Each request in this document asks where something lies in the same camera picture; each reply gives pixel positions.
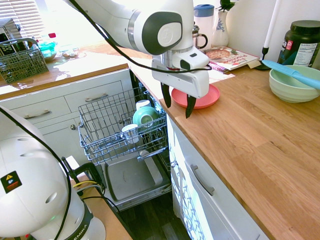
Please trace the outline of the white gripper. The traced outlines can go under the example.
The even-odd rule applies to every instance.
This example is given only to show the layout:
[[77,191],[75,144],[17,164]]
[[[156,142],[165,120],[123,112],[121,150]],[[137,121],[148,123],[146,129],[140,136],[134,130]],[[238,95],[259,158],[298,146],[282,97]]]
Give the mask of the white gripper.
[[172,100],[170,87],[187,94],[185,118],[189,118],[194,110],[197,99],[209,92],[209,74],[207,70],[198,70],[187,73],[164,73],[152,70],[152,77],[161,82],[161,91],[167,108],[171,107]]

